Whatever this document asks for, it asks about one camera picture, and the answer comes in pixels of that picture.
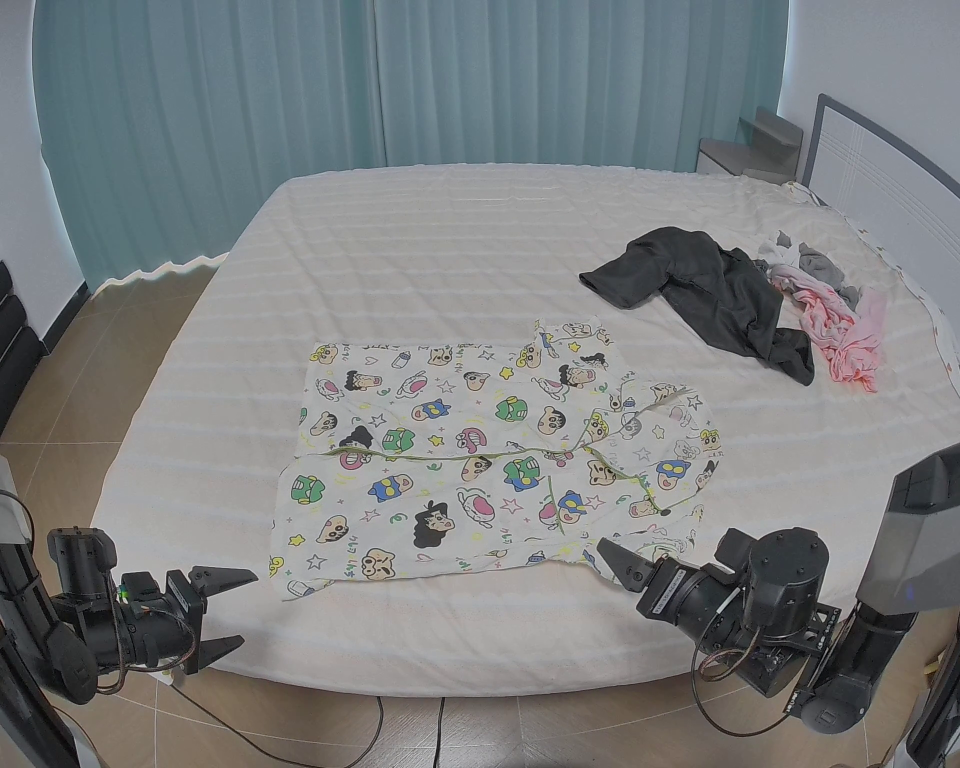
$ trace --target pink clothing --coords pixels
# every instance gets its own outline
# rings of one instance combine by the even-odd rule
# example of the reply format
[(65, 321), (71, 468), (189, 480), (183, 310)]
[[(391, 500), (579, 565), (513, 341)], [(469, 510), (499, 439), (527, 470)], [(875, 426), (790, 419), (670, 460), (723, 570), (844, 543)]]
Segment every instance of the pink clothing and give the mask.
[(804, 305), (800, 327), (829, 360), (830, 378), (860, 381), (867, 392), (876, 392), (887, 299), (864, 288), (857, 311), (852, 312), (826, 283), (784, 264), (770, 268), (770, 281)]

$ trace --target tiled floor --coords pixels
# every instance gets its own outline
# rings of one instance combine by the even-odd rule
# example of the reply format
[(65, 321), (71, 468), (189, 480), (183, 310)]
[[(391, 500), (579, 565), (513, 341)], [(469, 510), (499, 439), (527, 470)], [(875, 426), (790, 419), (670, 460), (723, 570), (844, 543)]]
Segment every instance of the tiled floor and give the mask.
[[(41, 534), (89, 523), (132, 415), (211, 275), (198, 268), (107, 289), (41, 361), (0, 437), (0, 454)], [(55, 591), (53, 564), (42, 554), (37, 561)], [(679, 677), (560, 695), (447, 700), (441, 765), (827, 768), (843, 762), (863, 768), (880, 761), (899, 738), (924, 686), (923, 665), (946, 645), (955, 622), (956, 612), (923, 616), (888, 669), (865, 723), (838, 736), (817, 736), (790, 720), (757, 738), (729, 738), (704, 722), (687, 679)], [(185, 689), (264, 749), (319, 765), (352, 761), (376, 725), (376, 702), (365, 696), (215, 670), (190, 678)], [(740, 730), (776, 718), (783, 698), (768, 702), (733, 681), (705, 695), (716, 717)], [(383, 733), (361, 765), (431, 765), (437, 705), (385, 700)], [(58, 706), (84, 725), (113, 768), (279, 764), (150, 677), (130, 675), (119, 695), (98, 696), (82, 708)], [(0, 765), (26, 766), (1, 732)]]

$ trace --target bed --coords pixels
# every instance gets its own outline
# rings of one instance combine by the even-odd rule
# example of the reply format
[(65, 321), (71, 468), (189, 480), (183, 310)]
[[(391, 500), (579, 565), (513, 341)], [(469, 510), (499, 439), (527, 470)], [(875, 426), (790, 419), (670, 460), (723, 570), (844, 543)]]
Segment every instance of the bed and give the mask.
[[(839, 132), (830, 120), (821, 141)], [(819, 175), (820, 201), (830, 202), (831, 179), (854, 183), (827, 167), (852, 157), (821, 146), (806, 179), (816, 192)], [(804, 388), (708, 347), (659, 296), (622, 312), (578, 283), (579, 272), (664, 225), (704, 229), (748, 252), (783, 229), (829, 252), (851, 283), (886, 293), (879, 393), (830, 381), (822, 357)], [(212, 602), (205, 622), (206, 636), (246, 638), (218, 663), (234, 672), (406, 696), (542, 693), (681, 673), (689, 641), (643, 620), (629, 595), (583, 566), (338, 583), (281, 603), (267, 582), (268, 543), (309, 348), (329, 338), (519, 347), (537, 317), (598, 315), (629, 363), (650, 378), (694, 383), (723, 427), (726, 456), (703, 491), (706, 513), (687, 558), (710, 559), (729, 526), (758, 536), (813, 528), (830, 548), (823, 599), (846, 606), (893, 475), (960, 436), (955, 358), (946, 343), (938, 348), (946, 319), (861, 229), (801, 185), (747, 178), (458, 165), (290, 180), (170, 347), (94, 524), (116, 541), (121, 572), (212, 564), (259, 574)], [(931, 313), (946, 329), (937, 336)], [(781, 324), (798, 327), (798, 317), (786, 300)]]

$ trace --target gray nightstand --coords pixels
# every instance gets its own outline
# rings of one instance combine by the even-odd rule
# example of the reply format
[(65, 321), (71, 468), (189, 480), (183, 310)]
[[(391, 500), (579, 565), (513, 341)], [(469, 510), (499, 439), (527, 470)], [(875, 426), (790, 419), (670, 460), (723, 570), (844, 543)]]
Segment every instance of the gray nightstand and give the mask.
[(774, 184), (797, 177), (797, 161), (804, 130), (769, 109), (759, 107), (756, 119), (740, 118), (749, 144), (732, 141), (700, 140), (697, 154), (698, 174), (752, 176)]

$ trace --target cartoon print shirt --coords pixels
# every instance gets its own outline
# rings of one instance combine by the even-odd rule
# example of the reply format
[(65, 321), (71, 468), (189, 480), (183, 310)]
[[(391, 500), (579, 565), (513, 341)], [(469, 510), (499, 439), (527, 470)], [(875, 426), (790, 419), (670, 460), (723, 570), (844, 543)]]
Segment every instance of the cartoon print shirt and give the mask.
[(270, 568), (287, 598), (549, 558), (602, 572), (601, 536), (680, 554), (722, 448), (699, 394), (636, 379), (599, 323), (536, 323), (520, 349), (317, 344), (296, 456)]

